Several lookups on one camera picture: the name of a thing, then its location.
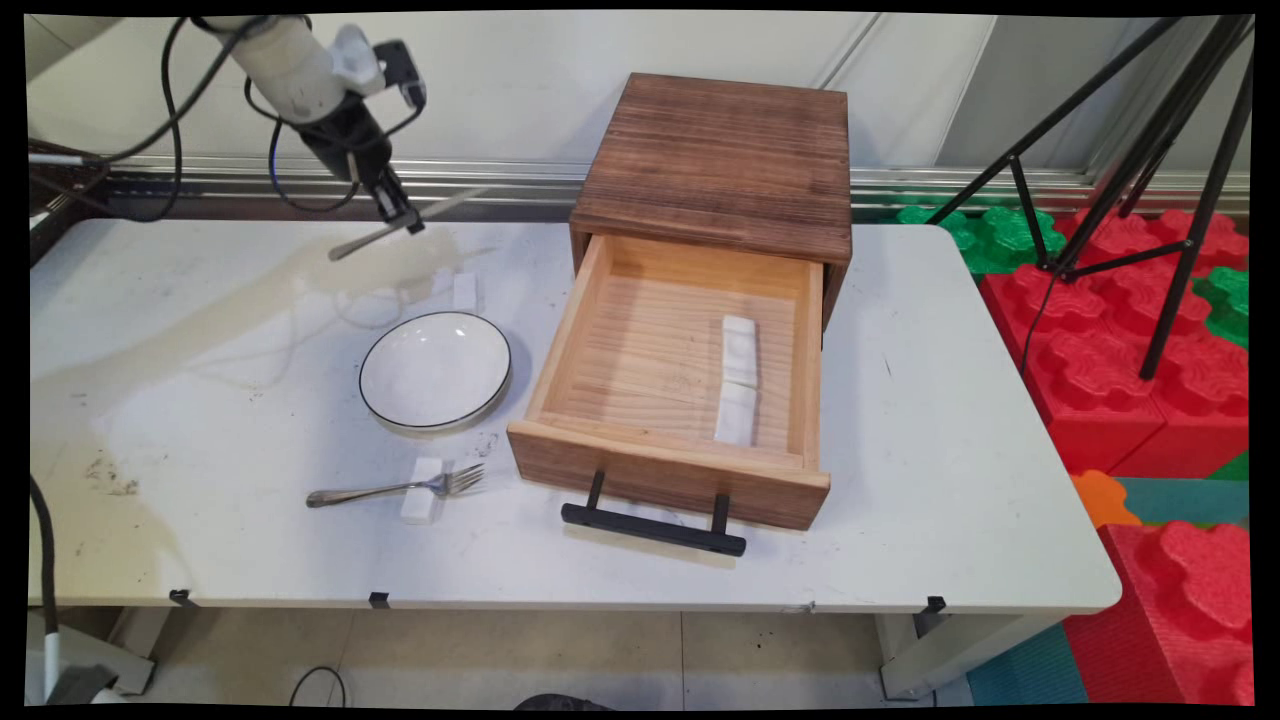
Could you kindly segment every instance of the black handle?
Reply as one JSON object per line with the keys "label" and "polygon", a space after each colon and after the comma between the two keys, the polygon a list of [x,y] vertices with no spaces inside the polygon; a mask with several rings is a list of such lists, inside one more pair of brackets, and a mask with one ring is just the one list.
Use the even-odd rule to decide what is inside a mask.
{"label": "black handle", "polygon": [[649,538],[658,542],[682,544],[695,550],[707,550],[721,555],[741,557],[746,552],[746,538],[724,533],[728,520],[728,496],[716,496],[716,512],[712,515],[712,529],[699,530],[686,528],[673,523],[662,523],[646,518],[609,512],[595,507],[600,500],[600,488],[604,487],[604,470],[596,470],[591,480],[591,495],[586,498],[586,506],[566,502],[561,506],[561,519],[573,525],[598,528],[611,533]]}

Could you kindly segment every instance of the white block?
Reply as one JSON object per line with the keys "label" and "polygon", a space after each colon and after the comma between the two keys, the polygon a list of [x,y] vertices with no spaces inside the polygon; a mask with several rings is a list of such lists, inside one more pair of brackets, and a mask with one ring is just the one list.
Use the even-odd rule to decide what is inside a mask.
{"label": "white block", "polygon": [[716,415],[716,441],[751,447],[755,434],[755,391],[728,382],[721,383],[719,414]]}
{"label": "white block", "polygon": [[[444,470],[439,457],[419,457],[413,465],[413,477],[408,482],[430,480]],[[410,525],[425,525],[431,521],[431,512],[439,501],[435,493],[426,488],[408,488],[401,505],[401,520]]]}
{"label": "white block", "polygon": [[453,275],[453,309],[463,313],[476,313],[480,309],[476,297],[476,274],[457,273]]}
{"label": "white block", "polygon": [[724,315],[724,351],[721,379],[742,387],[758,388],[755,370],[755,320]]}

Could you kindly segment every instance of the metal fork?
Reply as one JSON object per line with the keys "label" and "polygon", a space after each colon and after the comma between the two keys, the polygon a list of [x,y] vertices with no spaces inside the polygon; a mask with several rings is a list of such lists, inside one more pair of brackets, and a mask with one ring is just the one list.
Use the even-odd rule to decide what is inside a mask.
{"label": "metal fork", "polygon": [[477,462],[470,468],[454,470],[453,473],[440,473],[429,480],[417,480],[412,483],[401,483],[398,486],[385,486],[369,489],[316,491],[307,496],[307,507],[326,507],[329,505],[338,505],[340,502],[362,500],[365,497],[374,497],[408,488],[426,488],[436,496],[444,497],[447,495],[458,495],[466,489],[474,489],[481,478],[484,478],[484,462]]}

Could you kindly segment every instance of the metal spoon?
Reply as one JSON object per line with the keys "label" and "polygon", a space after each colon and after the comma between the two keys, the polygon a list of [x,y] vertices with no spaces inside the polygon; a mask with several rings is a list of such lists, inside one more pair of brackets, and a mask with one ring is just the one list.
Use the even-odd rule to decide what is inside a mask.
{"label": "metal spoon", "polygon": [[463,190],[462,192],[452,197],[440,200],[439,202],[435,202],[430,208],[419,211],[416,218],[406,213],[404,215],[401,215],[399,218],[396,218],[393,222],[388,223],[385,228],[376,229],[366,234],[365,237],[353,240],[351,242],[344,242],[334,247],[333,250],[329,251],[329,260],[337,263],[338,260],[342,260],[343,258],[351,255],[352,252],[360,250],[361,247],[371,242],[375,242],[378,240],[381,240],[401,228],[406,228],[413,224],[413,220],[425,220],[428,218],[434,218],[435,215],[439,215],[440,213],[449,210],[456,205],[461,205],[462,202],[466,202],[467,200],[471,200],[472,197],[481,195],[485,190],[488,188],[472,187],[470,190]]}

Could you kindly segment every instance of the wooden top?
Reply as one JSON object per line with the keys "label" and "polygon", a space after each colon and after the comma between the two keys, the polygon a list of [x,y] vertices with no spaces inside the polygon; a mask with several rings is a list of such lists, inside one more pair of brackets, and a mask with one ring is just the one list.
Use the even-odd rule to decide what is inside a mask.
{"label": "wooden top", "polygon": [[846,264],[844,92],[632,73],[575,231]]}

